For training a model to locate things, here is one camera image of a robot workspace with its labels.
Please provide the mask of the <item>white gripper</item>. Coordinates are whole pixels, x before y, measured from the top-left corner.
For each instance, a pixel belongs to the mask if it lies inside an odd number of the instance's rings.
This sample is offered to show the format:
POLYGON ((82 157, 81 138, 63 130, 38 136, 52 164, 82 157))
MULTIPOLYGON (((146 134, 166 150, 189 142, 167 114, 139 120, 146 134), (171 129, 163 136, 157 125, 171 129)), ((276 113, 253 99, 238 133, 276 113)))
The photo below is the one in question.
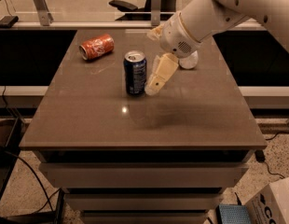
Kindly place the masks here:
POLYGON ((179 66, 178 58, 190 56, 201 43, 189 34, 180 12, 172 15, 164 24, 151 29, 147 37, 153 41, 159 41, 160 46, 169 52, 161 57, 157 56, 153 61, 152 73, 144 88, 147 95, 153 96, 159 93, 176 72, 179 66))

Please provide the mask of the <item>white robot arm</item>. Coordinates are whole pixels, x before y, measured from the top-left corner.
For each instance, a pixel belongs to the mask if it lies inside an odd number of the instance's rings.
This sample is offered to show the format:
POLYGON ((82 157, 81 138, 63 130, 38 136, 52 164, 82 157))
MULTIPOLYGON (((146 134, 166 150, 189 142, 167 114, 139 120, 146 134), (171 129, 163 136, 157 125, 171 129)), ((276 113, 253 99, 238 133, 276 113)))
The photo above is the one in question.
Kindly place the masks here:
POLYGON ((165 53, 153 61, 145 93, 159 93, 179 62, 191 57, 206 38, 248 19, 264 26, 289 53, 289 0, 192 0, 147 34, 165 53))

